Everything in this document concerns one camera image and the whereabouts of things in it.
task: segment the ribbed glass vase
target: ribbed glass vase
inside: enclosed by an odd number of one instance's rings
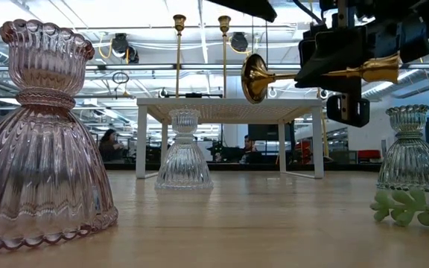
[[[429,106],[409,105],[387,110],[397,141],[382,163],[377,187],[429,191],[429,144],[422,140]]]
[[[118,212],[95,141],[70,112],[94,48],[51,23],[0,34],[21,106],[0,121],[0,249],[35,247],[111,226]]]
[[[212,188],[208,165],[193,136],[198,128],[200,112],[194,109],[175,109],[170,111],[170,116],[173,131],[177,135],[167,156],[162,160],[155,188]]]

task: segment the pink glass candle holder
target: pink glass candle holder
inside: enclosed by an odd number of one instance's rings
[[[0,121],[0,249],[71,240],[118,212],[92,136],[70,112],[92,44],[51,23],[0,28],[21,107]]]

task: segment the clear glass candle holder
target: clear glass candle holder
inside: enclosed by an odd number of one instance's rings
[[[200,112],[194,109],[170,111],[175,136],[174,144],[156,178],[157,189],[205,189],[213,188],[206,160],[197,146],[193,133],[197,131]]]

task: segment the wooden tabletop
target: wooden tabletop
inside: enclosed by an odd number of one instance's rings
[[[429,227],[372,219],[376,173],[213,172],[213,191],[201,193],[157,193],[155,178],[133,171],[109,176],[117,226],[0,253],[0,267],[429,267]]]

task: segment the red object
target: red object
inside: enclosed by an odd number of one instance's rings
[[[380,159],[380,150],[359,150],[357,152],[359,159]]]

